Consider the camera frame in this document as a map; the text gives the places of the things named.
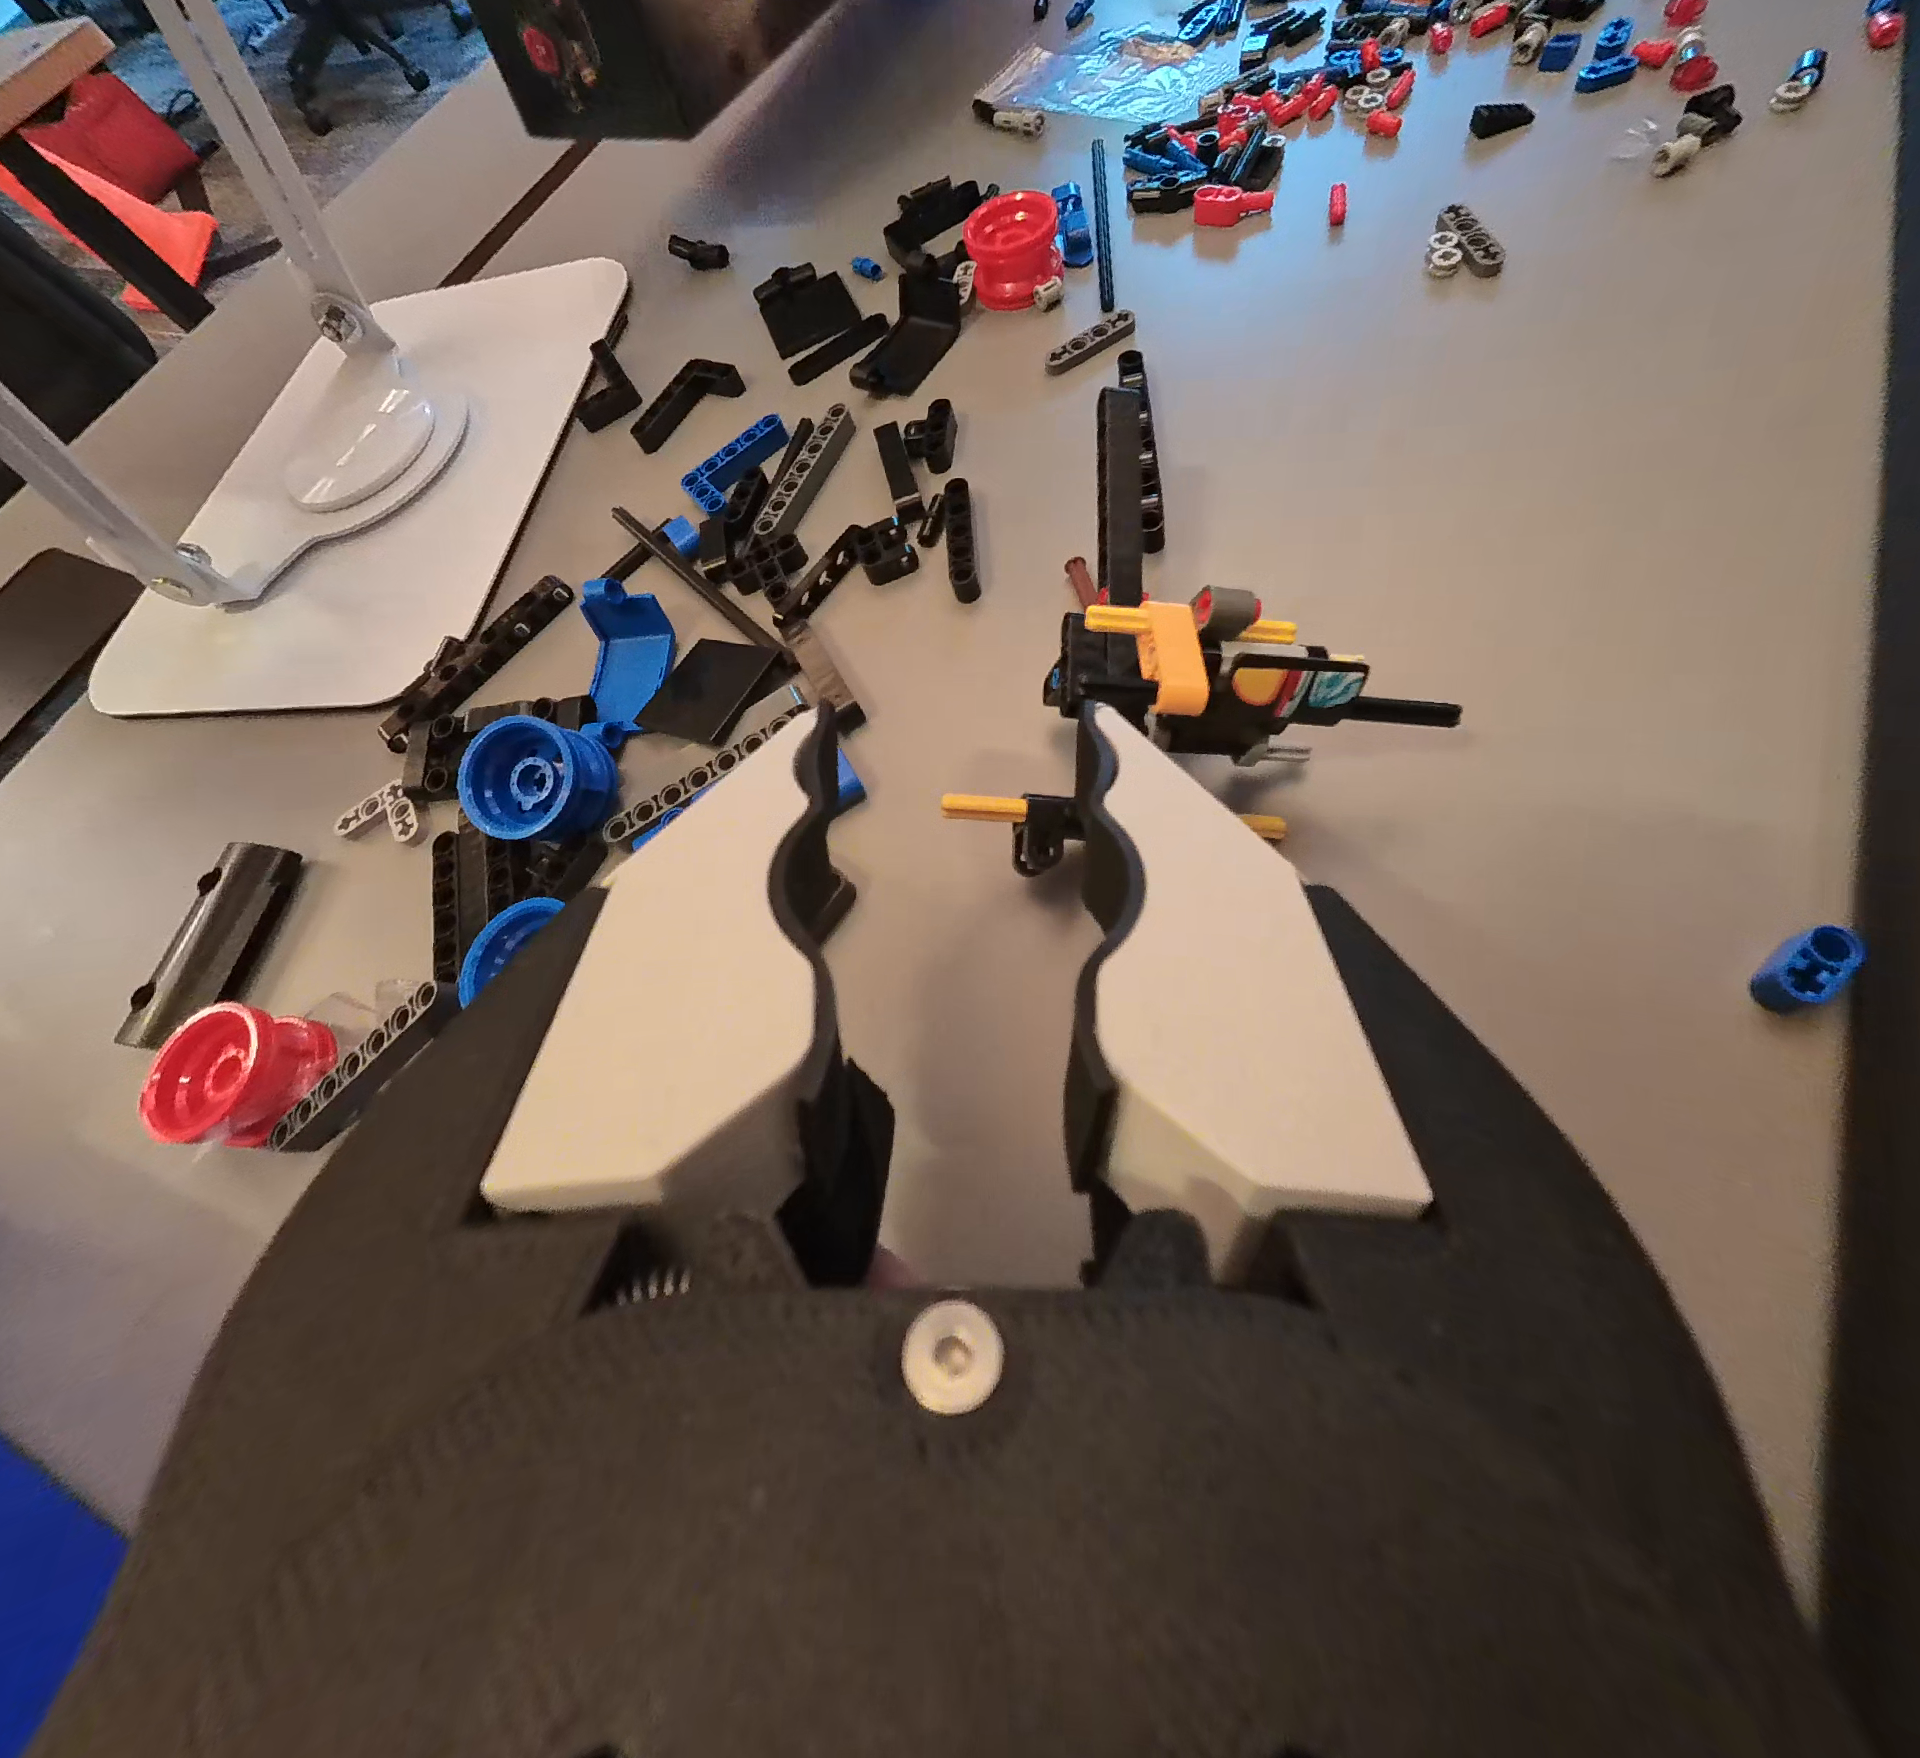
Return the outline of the black curved toy panel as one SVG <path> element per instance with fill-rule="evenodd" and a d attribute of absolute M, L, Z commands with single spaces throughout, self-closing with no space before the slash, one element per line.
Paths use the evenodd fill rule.
<path fill-rule="evenodd" d="M 277 845 L 230 843 L 199 876 L 153 973 L 131 991 L 112 1044 L 155 1050 L 188 1017 L 234 1003 L 276 937 L 304 865 Z"/>

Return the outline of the small blue toy connector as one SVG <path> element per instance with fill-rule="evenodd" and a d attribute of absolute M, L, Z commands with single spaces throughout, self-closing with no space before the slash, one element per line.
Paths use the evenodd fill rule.
<path fill-rule="evenodd" d="M 1866 961 L 1866 944 L 1850 926 L 1809 926 L 1786 937 L 1750 975 L 1750 1000 L 1773 1017 L 1801 1017 L 1836 1003 Z"/>

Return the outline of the black curved toy piece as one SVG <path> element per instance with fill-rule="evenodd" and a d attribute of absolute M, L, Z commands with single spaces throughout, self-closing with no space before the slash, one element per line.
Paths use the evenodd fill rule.
<path fill-rule="evenodd" d="M 983 201 L 984 193 L 976 182 L 952 182 L 949 176 L 901 193 L 895 217 L 883 227 L 887 258 L 901 274 L 918 269 L 926 248 L 947 231 L 960 227 Z"/>

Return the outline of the black flat toy panel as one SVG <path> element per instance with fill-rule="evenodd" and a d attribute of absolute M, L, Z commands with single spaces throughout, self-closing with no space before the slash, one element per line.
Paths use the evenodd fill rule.
<path fill-rule="evenodd" d="M 752 644 L 699 641 L 636 712 L 645 734 L 718 748 L 739 716 L 785 683 L 789 660 Z"/>

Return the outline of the pile of black toy beams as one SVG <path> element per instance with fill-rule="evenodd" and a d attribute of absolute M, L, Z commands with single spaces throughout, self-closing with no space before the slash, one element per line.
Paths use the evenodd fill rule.
<path fill-rule="evenodd" d="M 814 562 L 808 559 L 797 533 L 802 528 L 803 512 L 812 506 L 812 501 L 818 498 L 825 478 L 840 464 L 840 458 L 852 441 L 852 421 L 845 406 L 832 406 L 820 419 L 802 421 L 802 436 L 797 441 L 789 441 L 782 452 L 770 458 L 762 470 L 752 470 L 732 491 L 732 501 L 720 513 L 710 518 L 705 517 L 701 525 L 663 523 L 656 528 L 658 533 L 663 533 L 666 541 L 674 543 L 683 559 L 690 562 L 713 587 L 722 585 L 736 595 L 762 595 L 766 601 L 766 612 L 775 616 L 771 636 L 798 660 L 798 674 L 791 674 L 780 690 L 756 698 L 756 702 L 739 716 L 736 726 L 732 729 L 732 739 L 718 748 L 645 732 L 628 739 L 618 752 L 612 752 L 618 764 L 618 798 L 612 802 L 612 817 L 623 810 L 636 810 L 647 799 L 658 799 L 672 786 L 681 786 L 687 774 L 706 771 L 706 764 L 714 763 L 720 752 L 732 745 L 732 741 L 741 741 L 751 732 L 762 729 L 770 718 L 778 718 L 785 709 L 789 691 L 798 691 L 802 706 L 809 709 L 832 702 L 840 713 L 837 718 L 841 732 L 852 732 L 862 726 L 863 713 L 852 699 L 851 690 L 845 687 L 845 679 L 835 667 L 832 656 L 820 649 L 818 636 L 809 629 L 808 618 L 848 572 L 863 571 L 866 578 L 875 585 L 893 585 L 914 572 L 920 550 L 934 547 L 944 525 L 960 531 L 964 485 L 959 478 L 949 478 L 947 490 L 929 504 L 926 513 L 920 517 L 920 531 L 913 531 L 918 513 L 909 512 L 909 491 L 918 478 L 914 464 L 926 464 L 930 475 L 947 475 L 952 469 L 952 437 L 955 419 L 949 402 L 944 400 L 936 400 L 926 410 L 926 417 L 909 421 L 903 431 L 880 428 L 880 443 L 884 447 L 884 473 L 893 481 L 893 498 L 898 504 L 895 513 L 875 525 L 845 528 L 840 539 L 829 541 L 829 547 Z M 636 568 L 636 559 L 643 556 L 647 554 L 636 547 L 627 559 L 618 562 L 609 575 L 602 578 L 618 578 L 627 587 L 627 575 Z M 469 713 L 471 718 L 478 718 L 479 726 L 486 726 L 492 721 L 492 709 L 500 706 L 471 706 L 469 698 L 497 674 L 501 662 L 515 656 L 515 651 L 520 651 L 525 641 L 552 624 L 558 612 L 563 612 L 566 606 L 574 606 L 579 612 L 579 590 L 573 590 L 558 578 L 543 578 L 532 593 L 520 595 L 512 609 L 505 612 L 505 616 L 493 618 L 478 641 L 447 641 L 433 656 L 433 666 L 425 674 L 425 683 L 415 691 L 415 698 L 433 698 L 433 682 L 446 687 L 446 682 L 450 679 L 452 690 L 465 694 L 459 698 L 459 702 L 452 702 L 446 691 L 439 691 L 439 698 L 446 699 L 442 716 L 450 718 L 456 713 Z M 552 699 L 562 709 L 555 724 L 579 724 L 585 718 L 583 706 L 589 699 L 589 691 L 579 698 L 533 698 L 506 702 L 506 709 L 532 706 L 536 699 Z M 390 721 L 381 726 L 381 734 L 389 741 L 389 745 L 401 752 L 405 764 L 396 783 L 406 779 L 406 774 L 412 774 L 423 786 L 425 752 L 419 745 L 406 752 L 401 745 L 401 712 L 405 706 L 396 706 Z M 456 786 L 452 798 L 446 799 L 412 799 L 415 810 L 425 806 L 459 806 Z M 612 841 L 609 848 L 602 855 L 600 871 L 609 855 L 643 848 L 678 817 L 668 817 L 662 828 L 654 828 L 651 832 L 643 830 L 643 836 L 627 837 L 623 843 Z M 432 941 L 433 841 L 442 836 L 433 836 L 428 845 Z M 419 991 L 419 986 L 401 990 L 396 1003 L 401 998 L 409 998 L 412 991 Z M 389 1014 L 396 1011 L 396 1003 L 378 1019 L 375 1026 L 381 1026 Z"/>

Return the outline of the red toy wheel hub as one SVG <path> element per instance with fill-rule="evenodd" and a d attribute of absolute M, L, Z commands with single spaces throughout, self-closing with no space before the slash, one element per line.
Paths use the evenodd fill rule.
<path fill-rule="evenodd" d="M 262 1148 L 340 1055 L 336 1034 L 315 1019 L 216 1003 L 162 1044 L 138 1115 L 159 1145 Z"/>
<path fill-rule="evenodd" d="M 992 313 L 1048 308 L 1063 293 L 1061 208 L 1041 189 L 998 193 L 960 227 L 971 297 Z"/>

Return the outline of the blue angled toy beam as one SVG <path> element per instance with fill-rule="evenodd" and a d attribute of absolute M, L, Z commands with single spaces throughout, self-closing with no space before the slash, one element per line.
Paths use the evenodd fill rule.
<path fill-rule="evenodd" d="M 705 462 L 683 475 L 683 496 L 699 509 L 701 517 L 720 513 L 732 491 L 752 473 L 766 464 L 770 458 L 782 452 L 789 443 L 789 431 L 780 413 L 764 413 L 752 428 L 732 437 L 718 452 L 706 454 Z"/>

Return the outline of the black long thin strip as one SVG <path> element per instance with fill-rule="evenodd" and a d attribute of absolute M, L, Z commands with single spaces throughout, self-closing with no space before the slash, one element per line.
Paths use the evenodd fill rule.
<path fill-rule="evenodd" d="M 706 612 L 728 622 L 745 644 L 770 651 L 789 674 L 798 674 L 798 660 L 770 629 L 756 624 L 739 606 L 735 606 L 728 595 L 722 595 L 690 562 L 686 562 L 674 543 L 663 539 L 663 533 L 647 531 L 623 506 L 609 509 L 609 517 L 633 541 L 633 547 L 640 547 L 651 559 L 656 559 L 663 571 L 681 578 L 681 585 L 694 593 L 706 606 Z"/>

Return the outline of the blue curved toy panel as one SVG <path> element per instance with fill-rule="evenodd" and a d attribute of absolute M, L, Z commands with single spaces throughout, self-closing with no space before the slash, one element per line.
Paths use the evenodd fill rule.
<path fill-rule="evenodd" d="M 654 595 L 632 595 L 618 578 L 589 578 L 579 612 L 600 645 L 589 687 L 593 718 L 583 734 L 618 752 L 640 734 L 640 712 L 674 667 L 674 628 Z"/>

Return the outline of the black hinged toy panel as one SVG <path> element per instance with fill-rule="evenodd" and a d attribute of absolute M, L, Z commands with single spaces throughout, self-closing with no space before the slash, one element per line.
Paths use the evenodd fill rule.
<path fill-rule="evenodd" d="M 752 297 L 791 386 L 809 386 L 868 354 L 893 324 L 880 313 L 862 313 L 840 274 L 820 275 L 812 265 L 771 271 Z"/>
<path fill-rule="evenodd" d="M 851 386 L 876 400 L 913 398 L 960 336 L 964 300 L 940 271 L 898 282 L 898 320 L 872 354 L 851 366 Z"/>

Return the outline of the orange red bag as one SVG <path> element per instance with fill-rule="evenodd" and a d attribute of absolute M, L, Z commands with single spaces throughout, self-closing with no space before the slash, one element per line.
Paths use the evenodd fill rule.
<path fill-rule="evenodd" d="M 217 236 L 199 153 L 107 72 L 84 74 L 55 104 L 59 113 L 23 124 L 20 138 L 199 288 Z"/>

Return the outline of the black straight holed beam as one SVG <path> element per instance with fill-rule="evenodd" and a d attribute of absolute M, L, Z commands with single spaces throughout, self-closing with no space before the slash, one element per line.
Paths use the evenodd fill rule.
<path fill-rule="evenodd" d="M 1153 424 L 1153 402 L 1145 374 L 1145 356 L 1134 352 L 1117 354 L 1117 385 L 1134 396 L 1140 402 L 1140 525 L 1141 525 L 1141 552 L 1164 552 L 1164 486 L 1161 486 L 1161 458 Z"/>

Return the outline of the pile of small toy pieces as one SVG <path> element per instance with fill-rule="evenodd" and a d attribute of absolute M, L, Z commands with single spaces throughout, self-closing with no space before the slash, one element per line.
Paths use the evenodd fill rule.
<path fill-rule="evenodd" d="M 1877 0 L 1109 0 L 1096 35 L 1213 55 L 1182 120 L 1119 120 L 1134 219 L 1244 243 L 1348 342 L 1434 329 L 1703 352 L 1846 313 L 1881 117 Z"/>

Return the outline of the black angled toy beam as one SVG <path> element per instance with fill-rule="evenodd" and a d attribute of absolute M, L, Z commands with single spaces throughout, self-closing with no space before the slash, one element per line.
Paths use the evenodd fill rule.
<path fill-rule="evenodd" d="M 705 400 L 736 400 L 745 396 L 745 378 L 735 363 L 690 356 L 640 410 L 632 441 L 643 454 L 658 454 L 672 436 L 687 421 Z"/>

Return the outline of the partly built toy vehicle model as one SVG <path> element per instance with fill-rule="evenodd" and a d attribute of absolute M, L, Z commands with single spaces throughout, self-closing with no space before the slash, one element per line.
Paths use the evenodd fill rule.
<path fill-rule="evenodd" d="M 1310 763 L 1306 732 L 1341 724 L 1449 732 L 1460 706 L 1381 698 L 1364 660 L 1303 644 L 1267 618 L 1258 595 L 1204 587 L 1187 601 L 1145 593 L 1140 402 L 1117 378 L 1096 406 L 1096 556 L 1068 559 L 1073 612 L 1041 699 L 1063 718 L 1090 706 L 1132 721 L 1177 760 L 1240 771 Z"/>

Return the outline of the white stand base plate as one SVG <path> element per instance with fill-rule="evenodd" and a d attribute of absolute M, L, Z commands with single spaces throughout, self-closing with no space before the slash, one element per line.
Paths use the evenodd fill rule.
<path fill-rule="evenodd" d="M 199 609 L 142 593 L 89 675 L 95 712 L 390 706 L 438 641 L 478 628 L 627 297 L 628 271 L 585 258 L 378 300 L 396 377 L 313 344 L 184 533 L 258 595 Z M 347 421 L 400 390 L 433 413 L 406 470 L 350 506 L 308 506 L 297 478 L 323 470 L 308 443 L 343 447 Z"/>

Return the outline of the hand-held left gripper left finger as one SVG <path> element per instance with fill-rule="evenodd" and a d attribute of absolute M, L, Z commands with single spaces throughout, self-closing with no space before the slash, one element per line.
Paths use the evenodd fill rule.
<path fill-rule="evenodd" d="M 824 945 L 840 726 L 791 718 L 593 895 L 479 1200 L 501 1217 L 770 1218 L 814 1287 L 875 1264 L 893 1109 L 841 1048 Z"/>

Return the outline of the blue object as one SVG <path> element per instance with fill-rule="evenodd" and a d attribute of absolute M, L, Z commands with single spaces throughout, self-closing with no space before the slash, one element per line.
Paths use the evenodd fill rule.
<path fill-rule="evenodd" d="M 59 1695 L 126 1539 L 3 1442 L 3 1755 L 20 1755 Z"/>

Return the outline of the blue toy wheel hub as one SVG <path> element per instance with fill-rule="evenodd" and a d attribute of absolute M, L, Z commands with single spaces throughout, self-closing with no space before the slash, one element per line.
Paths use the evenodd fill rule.
<path fill-rule="evenodd" d="M 563 841 L 596 832 L 618 798 L 608 745 L 547 718 L 505 716 L 466 745 L 456 798 L 466 824 L 493 841 Z"/>
<path fill-rule="evenodd" d="M 555 922 L 563 910 L 562 901 L 550 897 L 533 897 L 533 901 L 519 901 L 515 906 L 506 906 L 505 910 L 497 910 L 471 937 L 466 945 L 459 973 L 456 973 L 456 998 L 459 1005 L 466 1009 L 471 1005 L 493 978 L 500 978 L 506 965 L 515 959 L 515 953 L 536 937 L 550 922 Z"/>

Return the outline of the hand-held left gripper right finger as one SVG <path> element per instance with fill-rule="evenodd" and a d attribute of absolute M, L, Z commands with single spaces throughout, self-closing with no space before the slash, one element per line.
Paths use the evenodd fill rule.
<path fill-rule="evenodd" d="M 1195 1225 L 1215 1281 L 1285 1212 L 1415 1221 L 1431 1181 L 1292 865 L 1109 706 L 1078 721 L 1078 1195 Z"/>

